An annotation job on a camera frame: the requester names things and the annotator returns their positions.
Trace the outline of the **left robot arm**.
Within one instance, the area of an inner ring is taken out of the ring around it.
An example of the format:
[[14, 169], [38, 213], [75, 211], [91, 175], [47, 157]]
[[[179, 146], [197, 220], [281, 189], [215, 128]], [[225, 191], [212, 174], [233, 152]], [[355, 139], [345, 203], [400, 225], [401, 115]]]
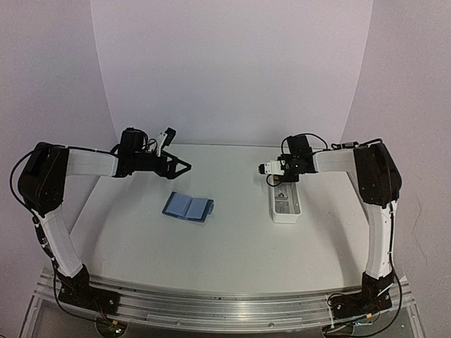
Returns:
[[26, 164], [11, 191], [31, 213], [39, 244], [61, 283], [57, 303], [108, 316], [116, 314], [120, 300], [119, 293], [90, 284], [88, 269], [73, 246], [62, 211], [67, 177], [125, 178], [151, 172], [174, 180], [192, 168], [165, 150], [175, 134], [169, 127], [150, 139], [146, 132], [128, 127], [110, 151], [40, 142], [23, 157]]

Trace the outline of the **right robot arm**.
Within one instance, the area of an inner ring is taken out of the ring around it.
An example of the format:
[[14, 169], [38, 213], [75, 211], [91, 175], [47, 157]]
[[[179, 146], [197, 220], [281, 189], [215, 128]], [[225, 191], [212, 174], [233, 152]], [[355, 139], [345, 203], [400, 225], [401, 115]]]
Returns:
[[395, 214], [402, 178], [382, 139], [331, 144], [315, 151], [309, 134], [286, 137], [269, 171], [280, 182], [298, 182], [300, 175], [346, 173], [369, 226], [369, 254], [362, 287], [353, 294], [331, 295], [336, 318], [368, 315], [392, 306], [390, 288], [399, 281], [394, 267]]

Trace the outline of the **blue card holder wallet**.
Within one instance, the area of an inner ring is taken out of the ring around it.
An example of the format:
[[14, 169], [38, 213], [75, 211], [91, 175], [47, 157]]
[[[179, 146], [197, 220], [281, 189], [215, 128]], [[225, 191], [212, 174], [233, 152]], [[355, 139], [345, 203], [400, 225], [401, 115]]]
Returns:
[[162, 213], [180, 220], [204, 223], [213, 209], [213, 199], [194, 198], [179, 192], [171, 192]]

